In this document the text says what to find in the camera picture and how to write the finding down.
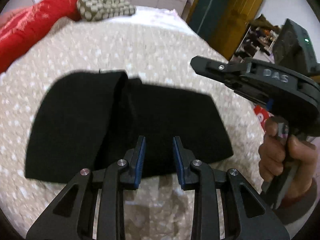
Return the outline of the right forearm grey sleeve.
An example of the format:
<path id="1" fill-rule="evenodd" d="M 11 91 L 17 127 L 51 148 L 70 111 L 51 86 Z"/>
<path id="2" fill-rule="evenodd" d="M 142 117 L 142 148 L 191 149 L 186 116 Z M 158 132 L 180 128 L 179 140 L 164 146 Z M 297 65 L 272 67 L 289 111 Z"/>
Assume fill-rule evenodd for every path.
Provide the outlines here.
<path id="1" fill-rule="evenodd" d="M 301 197 L 284 204 L 274 210 L 274 213 L 285 226 L 291 238 L 303 227 L 310 218 L 317 204 L 317 183 L 313 179 L 310 189 Z"/>

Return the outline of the right hand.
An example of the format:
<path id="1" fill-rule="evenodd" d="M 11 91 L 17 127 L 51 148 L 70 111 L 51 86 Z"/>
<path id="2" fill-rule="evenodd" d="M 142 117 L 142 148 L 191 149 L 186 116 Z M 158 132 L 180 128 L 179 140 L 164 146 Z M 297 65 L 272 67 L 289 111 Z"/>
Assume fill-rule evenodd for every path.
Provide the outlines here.
<path id="1" fill-rule="evenodd" d="M 277 134 L 278 124 L 274 118 L 268 118 L 265 122 L 264 141 L 259 147 L 259 172 L 266 182 L 271 182 L 284 170 L 285 146 L 276 139 Z M 290 156 L 300 161 L 299 169 L 284 197 L 284 200 L 289 201 L 301 198 L 310 189 L 317 166 L 318 153 L 316 146 L 307 141 L 300 141 L 293 135 L 287 140 L 287 148 Z"/>

